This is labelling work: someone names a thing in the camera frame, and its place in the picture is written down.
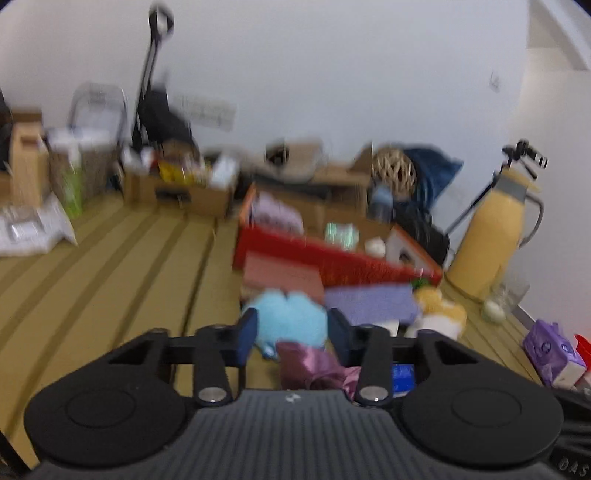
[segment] beige box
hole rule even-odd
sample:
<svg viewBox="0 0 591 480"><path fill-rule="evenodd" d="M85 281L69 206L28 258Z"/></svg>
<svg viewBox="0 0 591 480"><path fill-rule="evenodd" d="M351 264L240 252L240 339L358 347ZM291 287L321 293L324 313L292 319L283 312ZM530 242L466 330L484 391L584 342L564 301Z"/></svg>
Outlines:
<svg viewBox="0 0 591 480"><path fill-rule="evenodd" d="M125 175L124 198L129 205L177 205L197 215L224 218L233 195L233 186L218 190L200 185L175 185L157 176Z"/></svg>
<svg viewBox="0 0 591 480"><path fill-rule="evenodd" d="M12 128L10 168L14 205L41 207L49 194L49 152L41 124L15 124Z"/></svg>

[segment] green bottle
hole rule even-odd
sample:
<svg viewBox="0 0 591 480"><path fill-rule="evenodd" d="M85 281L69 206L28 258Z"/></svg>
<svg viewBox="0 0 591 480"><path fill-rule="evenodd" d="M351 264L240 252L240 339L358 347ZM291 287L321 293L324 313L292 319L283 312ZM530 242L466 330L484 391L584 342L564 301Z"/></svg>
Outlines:
<svg viewBox="0 0 591 480"><path fill-rule="evenodd" d="M64 173L64 210L70 218L82 214L82 156L78 145L68 150L70 168Z"/></svg>

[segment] wicker ball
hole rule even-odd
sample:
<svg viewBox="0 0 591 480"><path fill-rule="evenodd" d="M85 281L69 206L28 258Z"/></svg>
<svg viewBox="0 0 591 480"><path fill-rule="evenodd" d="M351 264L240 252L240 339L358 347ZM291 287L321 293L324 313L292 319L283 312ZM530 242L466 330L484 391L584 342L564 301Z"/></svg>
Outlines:
<svg viewBox="0 0 591 480"><path fill-rule="evenodd" d="M375 153L372 177L388 185L397 199L410 198L417 187L417 170L399 148L383 147Z"/></svg>

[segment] white plastic bag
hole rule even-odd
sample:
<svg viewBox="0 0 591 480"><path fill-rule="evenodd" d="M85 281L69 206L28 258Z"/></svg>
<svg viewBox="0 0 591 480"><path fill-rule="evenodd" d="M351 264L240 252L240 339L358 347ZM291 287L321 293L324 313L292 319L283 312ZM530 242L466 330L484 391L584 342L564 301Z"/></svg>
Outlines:
<svg viewBox="0 0 591 480"><path fill-rule="evenodd" d="M77 245L72 224L53 194L41 208L7 206L0 212L0 257L45 254L62 239Z"/></svg>

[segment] wooden plank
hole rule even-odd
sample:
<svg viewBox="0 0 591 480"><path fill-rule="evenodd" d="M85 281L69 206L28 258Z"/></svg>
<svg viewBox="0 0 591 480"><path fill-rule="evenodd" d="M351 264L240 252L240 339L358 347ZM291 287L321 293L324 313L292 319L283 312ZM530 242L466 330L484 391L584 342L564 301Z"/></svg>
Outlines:
<svg viewBox="0 0 591 480"><path fill-rule="evenodd" d="M194 218L188 221L186 229L146 293L123 342L155 327L166 328L174 336L182 335L189 301L193 300L191 294L194 283L202 264L207 260L213 234L213 221Z"/></svg>
<svg viewBox="0 0 591 480"><path fill-rule="evenodd" d="M480 334L480 337L484 339L486 344L488 344L488 346L494 351L496 356L501 359L503 365L534 382L540 382L529 359L525 356L515 339L507 334L505 328L502 325L494 325L482 319L482 316L480 315L480 304L462 297L453 289L453 287L446 283L442 284L441 290L446 297L464 305L468 313L469 323L474 327L474 330ZM475 346L475 350L489 358L491 357L489 351L486 353L481 351L481 349L486 349L484 343L477 341L477 344L473 343L473 345Z"/></svg>
<svg viewBox="0 0 591 480"><path fill-rule="evenodd" d="M72 221L72 227L76 231L78 242L78 229L82 227L87 221L92 220L93 216L100 211L109 207L121 208L123 201L120 198L112 196L102 197L101 202L94 202L89 208L88 213L78 217ZM37 260L43 258L44 255L35 255L32 257L4 257L0 258L0 293L2 293L8 286L11 285L18 277L25 273Z"/></svg>
<svg viewBox="0 0 591 480"><path fill-rule="evenodd" d="M518 330L512 322L503 323L503 327L514 341L516 341L519 345L523 343L525 335L521 333L521 331Z"/></svg>
<svg viewBox="0 0 591 480"><path fill-rule="evenodd" d="M462 336L461 338L459 338L458 342L460 342L463 346L467 346L468 348L471 348L472 350L474 350L474 347L470 343L470 340L468 340L465 336Z"/></svg>
<svg viewBox="0 0 591 480"><path fill-rule="evenodd" d="M2 389L0 393L0 426L8 436L13 434L36 384L33 379L61 343L72 318L77 318L105 276L154 221L147 212L131 213L57 279L32 311L20 319L12 338L0 351L0 385L20 387Z"/></svg>
<svg viewBox="0 0 591 480"><path fill-rule="evenodd" d="M189 319L189 335L206 325L232 325L240 316L242 273L232 271L237 231L238 226L234 221L223 223L217 229L216 240ZM227 373L232 389L236 392L236 371L229 368ZM192 395L192 385L192 368L188 365L179 366L175 384L177 391L182 395ZM253 349L246 366L246 385L248 388L280 388L278 364L263 360L258 350Z"/></svg>
<svg viewBox="0 0 591 480"><path fill-rule="evenodd" d="M530 331L513 315L507 317L507 324L517 330L523 337L526 336Z"/></svg>
<svg viewBox="0 0 591 480"><path fill-rule="evenodd" d="M37 258L26 273L10 284L0 295L0 351L54 283L128 214L120 202L104 208L78 229L77 248L67 242L60 243L49 254Z"/></svg>
<svg viewBox="0 0 591 480"><path fill-rule="evenodd" d="M491 348L486 340L480 335L480 333L475 330L474 326L471 323L466 325L466 330L464 330L463 338L466 338L468 342L472 344L472 348L478 352L479 354L487 357L488 359L504 365L503 360L495 353L495 351Z"/></svg>
<svg viewBox="0 0 591 480"><path fill-rule="evenodd" d="M112 349L121 324L130 315L135 299L141 293L144 280L163 255L169 258L186 225L182 217L158 215L144 236L104 278L59 348L47 358L46 367L30 396ZM19 416L11 440L25 461L35 461L22 427L22 416Z"/></svg>

